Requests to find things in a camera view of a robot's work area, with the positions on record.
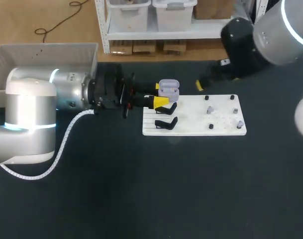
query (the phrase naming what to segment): black cable on floor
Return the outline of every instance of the black cable on floor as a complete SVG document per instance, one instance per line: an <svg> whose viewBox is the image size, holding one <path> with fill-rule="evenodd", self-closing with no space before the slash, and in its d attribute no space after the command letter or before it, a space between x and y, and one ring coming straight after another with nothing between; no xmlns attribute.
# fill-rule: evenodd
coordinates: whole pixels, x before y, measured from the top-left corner
<svg viewBox="0 0 303 239"><path fill-rule="evenodd" d="M79 2L79 1L72 1L70 2L69 6L79 6L79 9L77 10L76 13L70 15L68 18L64 19L63 21L61 21L60 23L58 23L55 27L53 27L52 29L50 29L49 31L46 30L45 28L38 28L36 29L34 32L37 35L44 35L43 37L43 43L45 43L45 38L47 37L47 34L50 33L51 31L53 31L56 27L58 27L59 25L61 25L63 22L67 21L68 19L72 18L73 16L75 16L76 14L78 14L81 9L83 4L89 2L89 0L85 0L84 2Z"/></svg>

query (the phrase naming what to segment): silver cylinder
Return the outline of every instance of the silver cylinder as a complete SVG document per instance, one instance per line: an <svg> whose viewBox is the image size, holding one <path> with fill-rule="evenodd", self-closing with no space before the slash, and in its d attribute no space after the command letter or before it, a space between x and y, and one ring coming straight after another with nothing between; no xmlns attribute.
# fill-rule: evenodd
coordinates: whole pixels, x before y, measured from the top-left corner
<svg viewBox="0 0 303 239"><path fill-rule="evenodd" d="M19 67L10 72L8 81L24 78L53 83L57 90L56 108L59 110L78 112L91 107L88 88L94 80L85 72L71 72L53 67Z"/></svg>
<svg viewBox="0 0 303 239"><path fill-rule="evenodd" d="M38 163L55 150L56 88L35 79L6 86L5 126L0 126L0 163Z"/></svg>
<svg viewBox="0 0 303 239"><path fill-rule="evenodd" d="M294 32L303 39L303 0L281 0L254 26L253 39L267 61L285 65L303 56Z"/></svg>
<svg viewBox="0 0 303 239"><path fill-rule="evenodd" d="M15 125L49 125L56 121L56 97L8 95L5 122Z"/></svg>
<svg viewBox="0 0 303 239"><path fill-rule="evenodd" d="M89 109L88 86L93 82L84 72L57 71L53 78L57 90L57 108L73 111Z"/></svg>

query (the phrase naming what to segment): white container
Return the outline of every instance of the white container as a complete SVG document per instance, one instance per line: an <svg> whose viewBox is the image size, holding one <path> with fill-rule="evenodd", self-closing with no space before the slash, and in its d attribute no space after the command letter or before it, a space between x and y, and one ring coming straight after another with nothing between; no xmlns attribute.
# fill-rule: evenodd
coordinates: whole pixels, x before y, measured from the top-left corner
<svg viewBox="0 0 303 239"><path fill-rule="evenodd" d="M186 31L197 0L152 0L157 9L159 31Z"/></svg>
<svg viewBox="0 0 303 239"><path fill-rule="evenodd" d="M148 6L151 0L107 0L111 21L119 32L147 31Z"/></svg>

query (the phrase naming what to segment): cable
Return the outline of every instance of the cable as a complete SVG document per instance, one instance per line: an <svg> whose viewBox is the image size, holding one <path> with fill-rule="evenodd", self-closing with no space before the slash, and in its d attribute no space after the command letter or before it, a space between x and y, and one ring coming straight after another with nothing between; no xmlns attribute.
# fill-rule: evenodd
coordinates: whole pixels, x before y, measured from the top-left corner
<svg viewBox="0 0 303 239"><path fill-rule="evenodd" d="M62 155L62 152L63 152L63 149L65 147L65 143L67 141L67 138L68 138L68 135L70 134L71 132L71 129L72 127L74 126L75 122L82 116L85 116L85 115L94 115L94 110L86 110L86 111L82 111L80 112L78 115L76 115L73 120L70 122L70 124L68 125L67 127L67 130L65 131L65 134L64 134L64 138L63 138L63 141L61 143L61 146L60 146L60 149L58 150L58 153L56 155L56 158L53 162L53 164L51 165L51 167L44 173L38 175L38 176L25 176L25 175L21 175L21 174L18 174L16 172L14 172L13 170L9 169L8 167L6 167L4 164L0 164L0 166L6 171L8 172L9 174L17 177L17 178L21 178L21 179L24 179L24 180L38 180L38 179L42 179L44 177L46 177L47 175L49 175L53 169L56 167L58 161L60 160L61 158L61 155Z"/></svg>
<svg viewBox="0 0 303 239"><path fill-rule="evenodd" d="M76 14L78 14L81 9L83 4L89 2L89 0L85 0L84 2L79 2L79 1L72 1L70 2L69 6L79 6L80 8L77 10L76 13L70 15L68 18L64 19L63 21L61 21L60 23L58 23L55 27L53 27L52 29L50 29L49 31L46 30L45 28L38 28L34 31L34 33L36 35L44 35L43 37L43 43L45 43L45 38L47 37L47 34L50 33L51 31L53 31L56 27L58 27L59 25L61 25L63 22L67 21L68 19L72 18L73 16L75 16Z"/></svg>

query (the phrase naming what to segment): black clip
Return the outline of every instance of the black clip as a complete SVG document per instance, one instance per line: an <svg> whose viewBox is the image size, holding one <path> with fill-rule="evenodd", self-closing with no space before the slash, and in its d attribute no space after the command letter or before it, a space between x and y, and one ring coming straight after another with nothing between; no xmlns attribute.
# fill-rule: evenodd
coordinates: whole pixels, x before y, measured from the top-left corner
<svg viewBox="0 0 303 239"><path fill-rule="evenodd" d="M155 108L155 111L158 114L172 115L173 112L176 110L176 108L177 108L177 102L174 102L170 109L168 109L166 107L158 107L158 108Z"/></svg>
<svg viewBox="0 0 303 239"><path fill-rule="evenodd" d="M176 126L178 122L178 117L174 117L171 123L163 122L161 120L155 120L155 126L156 128L164 128L168 130L173 130L173 128Z"/></svg>

